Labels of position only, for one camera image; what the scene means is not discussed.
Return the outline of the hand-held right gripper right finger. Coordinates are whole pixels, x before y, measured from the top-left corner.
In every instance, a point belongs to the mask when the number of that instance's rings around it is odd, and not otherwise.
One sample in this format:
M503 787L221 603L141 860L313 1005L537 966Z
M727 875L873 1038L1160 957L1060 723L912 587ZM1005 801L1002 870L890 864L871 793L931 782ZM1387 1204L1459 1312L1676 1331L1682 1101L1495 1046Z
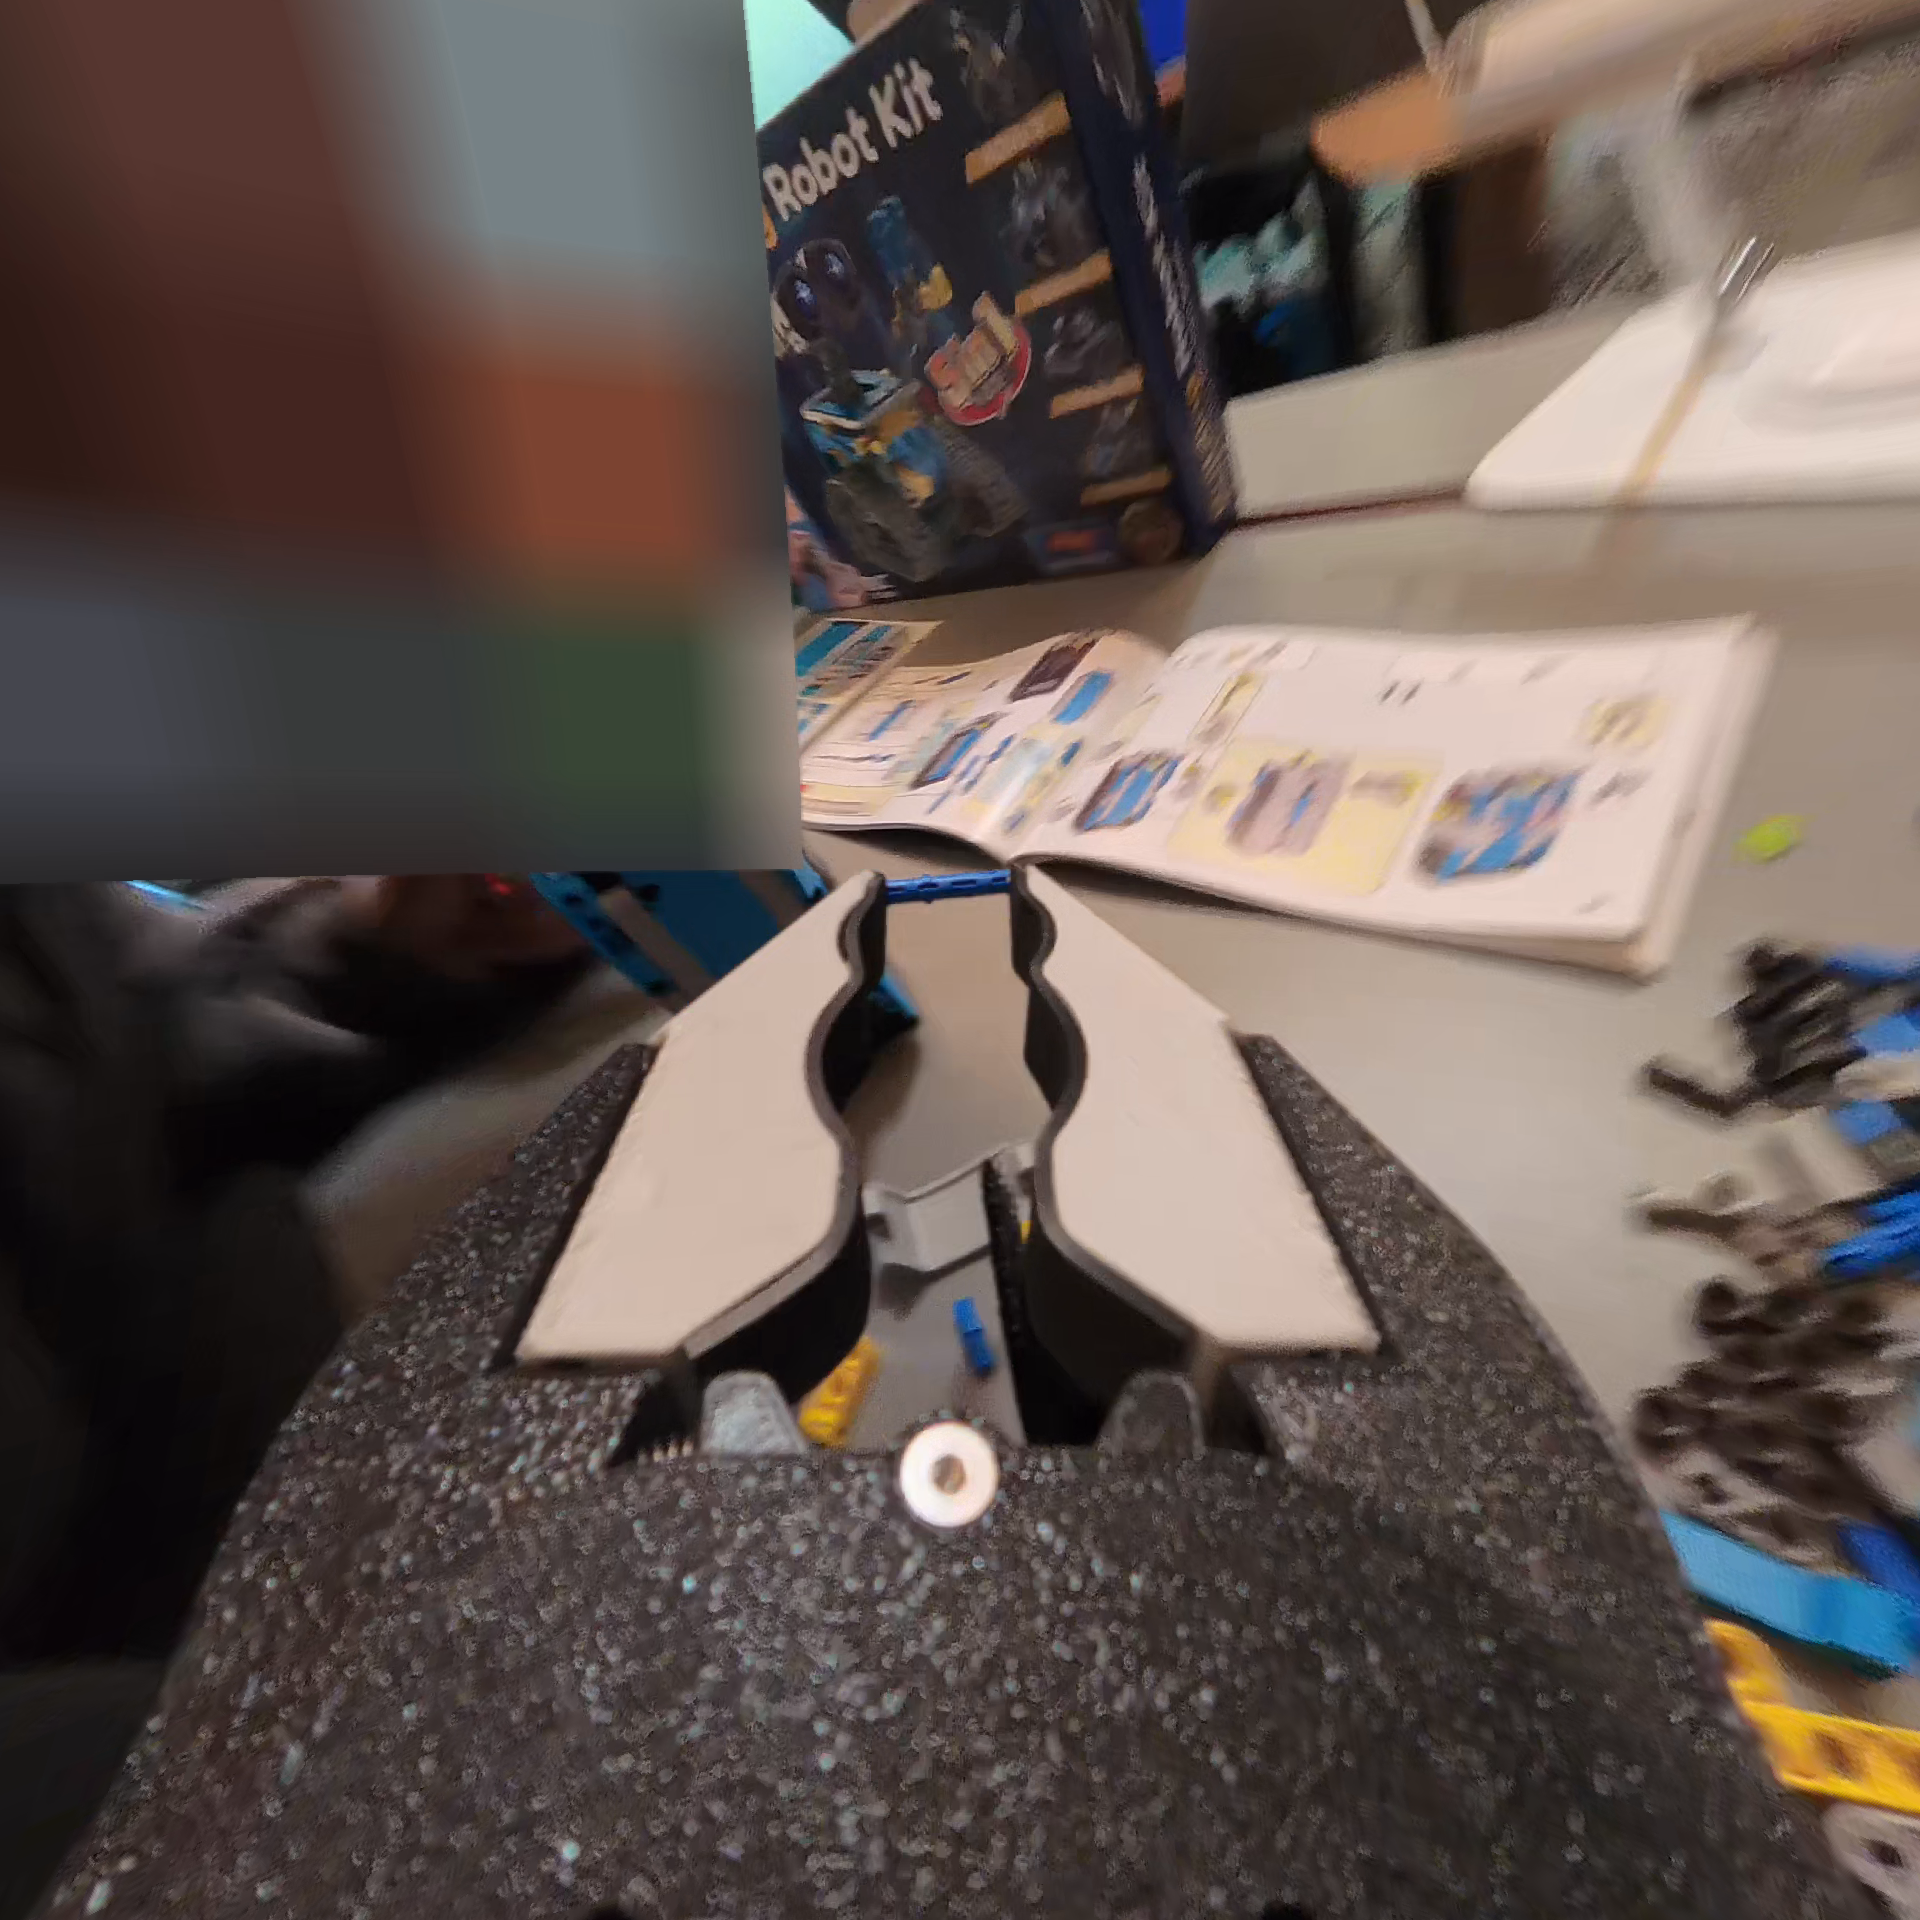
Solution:
M1013 870L1033 1143L1026 1323L1092 1401L1180 1374L1205 1413L1243 1361L1373 1355L1380 1328L1241 1035L1039 869Z

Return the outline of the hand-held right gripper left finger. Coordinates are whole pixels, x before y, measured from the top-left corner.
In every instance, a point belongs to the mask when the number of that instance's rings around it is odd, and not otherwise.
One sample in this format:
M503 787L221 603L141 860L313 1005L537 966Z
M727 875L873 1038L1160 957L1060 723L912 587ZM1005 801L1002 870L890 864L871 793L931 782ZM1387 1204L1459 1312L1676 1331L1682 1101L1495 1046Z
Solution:
M873 1303L858 1147L884 972L884 884L858 873L669 1016L519 1337L529 1372L763 1374L788 1401Z

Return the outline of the grey toy brick bracket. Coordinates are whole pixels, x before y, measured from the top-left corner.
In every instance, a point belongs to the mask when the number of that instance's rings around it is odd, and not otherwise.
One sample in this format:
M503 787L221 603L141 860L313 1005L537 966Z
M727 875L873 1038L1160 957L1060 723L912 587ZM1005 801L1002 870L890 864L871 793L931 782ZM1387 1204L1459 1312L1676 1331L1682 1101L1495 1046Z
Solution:
M1004 1169L1004 1151L992 1151L921 1185L861 1185L881 1315L908 1316L935 1286L983 1281L992 1270L991 1174Z

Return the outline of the small yellow toy brick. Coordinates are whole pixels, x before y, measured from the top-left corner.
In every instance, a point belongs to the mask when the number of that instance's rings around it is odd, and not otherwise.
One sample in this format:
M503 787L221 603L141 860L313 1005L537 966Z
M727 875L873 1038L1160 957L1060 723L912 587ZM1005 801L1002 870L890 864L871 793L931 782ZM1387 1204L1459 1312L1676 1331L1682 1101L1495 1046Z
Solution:
M861 1334L827 1379L804 1395L799 1415L800 1433L817 1448L842 1448L851 1440L881 1366L883 1348L877 1339Z

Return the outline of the grey blue toy brick assembly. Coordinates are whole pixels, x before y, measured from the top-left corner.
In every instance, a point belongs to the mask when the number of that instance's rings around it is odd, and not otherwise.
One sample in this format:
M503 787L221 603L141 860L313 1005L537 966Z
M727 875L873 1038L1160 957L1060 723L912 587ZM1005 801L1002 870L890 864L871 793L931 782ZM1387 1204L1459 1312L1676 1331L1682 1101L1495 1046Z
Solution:
M699 998L836 884L795 870L546 870L523 883L642 996L668 1007Z

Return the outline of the brick instruction booklet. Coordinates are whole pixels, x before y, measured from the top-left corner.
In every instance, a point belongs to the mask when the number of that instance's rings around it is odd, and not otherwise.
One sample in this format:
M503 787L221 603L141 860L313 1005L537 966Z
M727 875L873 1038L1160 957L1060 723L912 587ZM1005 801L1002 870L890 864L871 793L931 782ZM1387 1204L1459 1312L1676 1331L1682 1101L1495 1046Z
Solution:
M1629 977L1673 957L1773 659L1746 617L929 643L800 749L804 824Z

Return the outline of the pile of small toy bricks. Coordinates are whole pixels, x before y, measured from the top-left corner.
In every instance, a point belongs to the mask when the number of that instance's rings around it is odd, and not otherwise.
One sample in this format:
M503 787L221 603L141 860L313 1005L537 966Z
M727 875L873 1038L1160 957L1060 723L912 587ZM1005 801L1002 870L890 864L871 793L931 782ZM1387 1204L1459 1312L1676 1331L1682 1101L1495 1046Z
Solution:
M1751 944L1737 977L1732 1077L1641 1069L1755 1128L1749 1165L1635 1204L1737 1270L1629 1433L1772 1774L1876 1915L1916 1915L1917 955Z

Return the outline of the person's left forearm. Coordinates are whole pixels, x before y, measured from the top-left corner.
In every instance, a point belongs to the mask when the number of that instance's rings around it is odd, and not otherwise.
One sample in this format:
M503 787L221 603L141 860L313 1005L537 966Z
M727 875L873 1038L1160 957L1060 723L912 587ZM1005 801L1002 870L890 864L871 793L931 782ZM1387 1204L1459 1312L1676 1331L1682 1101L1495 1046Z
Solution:
M4 884L8 1671L168 1651L345 1331L307 1174L593 964L487 875Z

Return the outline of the grey desk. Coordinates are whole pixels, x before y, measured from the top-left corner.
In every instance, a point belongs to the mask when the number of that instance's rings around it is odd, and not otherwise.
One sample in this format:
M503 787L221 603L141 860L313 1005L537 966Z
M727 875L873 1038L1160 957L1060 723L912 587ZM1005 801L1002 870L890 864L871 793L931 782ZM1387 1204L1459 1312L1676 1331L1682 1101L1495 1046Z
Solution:
M987 1513L896 1461L587 1461L571 1387L347 1473L290 1915L1867 1915L1762 1775L1581 1365L1657 1345L1608 1206L1628 1051L1760 879L1711 855L1666 989L1355 931L1092 907L1273 1030L1259 1091L1387 1312L1253 1366L1195 1454L1013 1446Z

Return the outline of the white desk stand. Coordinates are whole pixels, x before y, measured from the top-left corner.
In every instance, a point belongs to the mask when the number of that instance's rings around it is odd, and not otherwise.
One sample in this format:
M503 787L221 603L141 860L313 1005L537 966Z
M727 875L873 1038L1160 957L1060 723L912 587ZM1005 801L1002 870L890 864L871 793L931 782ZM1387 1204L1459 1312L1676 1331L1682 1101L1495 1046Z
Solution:
M1916 5L1778 5L1617 152L1665 297L1467 484L1488 512L1916 503Z

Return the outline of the blue sticker sheet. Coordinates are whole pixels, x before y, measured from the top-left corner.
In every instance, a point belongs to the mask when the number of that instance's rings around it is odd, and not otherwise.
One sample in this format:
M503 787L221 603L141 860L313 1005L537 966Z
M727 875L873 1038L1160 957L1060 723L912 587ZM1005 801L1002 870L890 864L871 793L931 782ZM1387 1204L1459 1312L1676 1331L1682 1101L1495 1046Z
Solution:
M800 747L808 749L867 691L892 675L939 619L824 617L799 635Z

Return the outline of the toy robot kit box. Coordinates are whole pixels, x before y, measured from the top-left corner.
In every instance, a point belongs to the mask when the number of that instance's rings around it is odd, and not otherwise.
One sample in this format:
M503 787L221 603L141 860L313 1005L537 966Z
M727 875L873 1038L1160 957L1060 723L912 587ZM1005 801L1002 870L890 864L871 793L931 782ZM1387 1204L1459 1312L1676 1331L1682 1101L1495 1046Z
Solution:
M899 5L756 131L827 607L1156 569L1236 519L1137 5Z

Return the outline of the tan board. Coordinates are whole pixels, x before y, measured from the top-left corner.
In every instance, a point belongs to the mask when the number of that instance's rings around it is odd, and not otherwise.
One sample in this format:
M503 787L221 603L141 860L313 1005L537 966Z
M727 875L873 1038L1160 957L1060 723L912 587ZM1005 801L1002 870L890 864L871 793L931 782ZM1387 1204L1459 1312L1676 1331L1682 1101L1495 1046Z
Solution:
M1548 116L1474 107L1409 71L1312 118L1312 155L1346 185L1411 182L1545 141Z

